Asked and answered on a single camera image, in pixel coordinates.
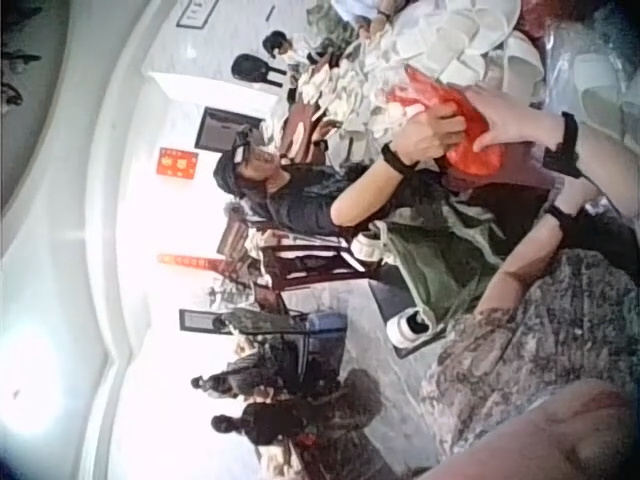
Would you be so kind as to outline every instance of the floor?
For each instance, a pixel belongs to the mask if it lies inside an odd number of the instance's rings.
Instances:
[[[389,477],[389,469],[399,475],[409,469],[436,463],[429,426],[420,412],[419,390],[424,372],[434,361],[438,345],[426,347],[400,360],[386,338],[384,322],[367,280],[336,282],[284,294],[290,308],[313,312],[331,310],[349,317],[349,330],[342,373],[366,371],[377,383],[381,412],[366,428],[377,461],[364,455],[352,458],[350,470],[341,480],[373,480]]]

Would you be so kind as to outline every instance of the chair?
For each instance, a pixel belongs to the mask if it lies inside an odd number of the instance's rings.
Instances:
[[[316,283],[372,278],[375,270],[357,261],[348,247],[338,245],[270,245],[261,248],[261,257],[262,269],[276,292]]]

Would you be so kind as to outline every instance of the patterned clothing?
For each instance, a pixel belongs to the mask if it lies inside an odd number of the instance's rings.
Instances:
[[[574,381],[604,380],[633,393],[639,329],[638,289],[583,250],[561,253],[518,309],[453,322],[422,390],[441,460]]]

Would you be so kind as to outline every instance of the wrist strap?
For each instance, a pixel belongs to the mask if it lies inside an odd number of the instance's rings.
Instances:
[[[578,154],[576,153],[576,143],[578,142],[578,122],[576,118],[568,113],[562,112],[564,119],[564,134],[562,142],[558,144],[555,151],[545,150],[542,165],[547,170],[562,173],[573,178],[582,178],[582,172],[576,165]]]
[[[573,225],[573,218],[567,212],[564,212],[557,205],[553,204],[548,207],[544,213],[551,215],[560,224],[560,230],[563,234],[567,234]]]
[[[384,162],[403,177],[408,177],[409,175],[411,175],[418,166],[418,164],[412,166],[405,164],[402,160],[400,160],[400,157],[398,157],[396,152],[391,150],[391,147],[388,143],[384,144],[381,152]]]
[[[377,10],[377,12],[378,12],[378,15],[380,15],[381,17],[384,17],[384,19],[385,19],[387,22],[390,22],[390,21],[391,21],[391,15],[390,15],[390,14],[388,14],[387,12],[385,12],[384,10],[380,10],[380,9],[378,9],[378,10]]]

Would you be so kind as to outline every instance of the red banner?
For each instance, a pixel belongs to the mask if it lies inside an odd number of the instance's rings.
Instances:
[[[198,165],[198,154],[173,148],[161,148],[156,173],[166,177],[193,180]]]
[[[158,255],[158,262],[163,265],[175,265],[176,267],[195,268],[197,270],[207,270],[223,275],[228,270],[227,262],[224,258],[191,257],[189,255],[173,255],[161,253]]]

